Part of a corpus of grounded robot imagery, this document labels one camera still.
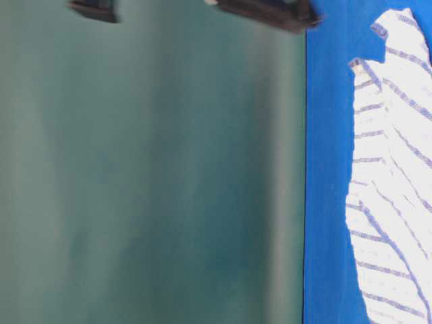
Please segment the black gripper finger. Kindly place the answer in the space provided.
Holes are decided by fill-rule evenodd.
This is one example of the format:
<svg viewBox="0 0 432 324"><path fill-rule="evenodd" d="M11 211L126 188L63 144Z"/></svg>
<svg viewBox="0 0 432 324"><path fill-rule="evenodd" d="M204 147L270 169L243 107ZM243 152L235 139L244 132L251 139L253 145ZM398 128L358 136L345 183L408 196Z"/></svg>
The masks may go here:
<svg viewBox="0 0 432 324"><path fill-rule="evenodd" d="M211 7L294 34L316 27L321 16L310 1L214 0Z"/></svg>
<svg viewBox="0 0 432 324"><path fill-rule="evenodd" d="M68 1L67 6L77 14L100 22L116 24L119 18L116 14L116 3L112 0L77 0Z"/></svg>

